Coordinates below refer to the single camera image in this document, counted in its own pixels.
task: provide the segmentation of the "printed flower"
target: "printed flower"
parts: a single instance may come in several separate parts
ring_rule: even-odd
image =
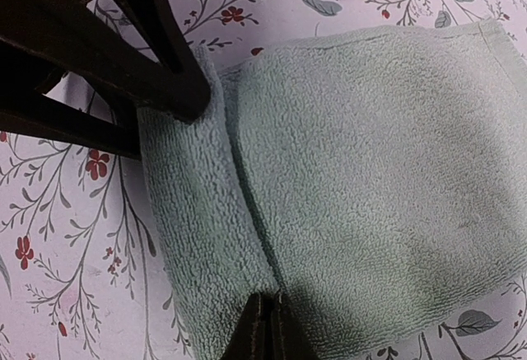
[[[66,331],[66,327],[63,325],[62,321],[59,321],[59,323],[58,323],[58,331],[60,331],[60,334],[63,337],[67,337],[68,336],[68,332]]]
[[[250,53],[255,57],[260,54],[264,49],[262,47],[256,47],[255,49],[250,50]]]
[[[20,266],[25,270],[28,267],[28,261],[35,255],[31,249],[30,238],[28,236],[24,236],[24,239],[18,237],[16,244],[15,256],[21,261]]]
[[[90,160],[86,163],[86,172],[90,172],[91,179],[97,180],[100,177],[105,177],[108,173],[106,164],[110,162],[108,154],[99,154],[97,150],[91,150],[89,155]]]
[[[227,10],[222,11],[222,23],[225,25],[227,22],[242,22],[244,20],[244,16],[241,15],[241,13],[244,12],[243,8],[237,8],[234,6],[230,6]]]

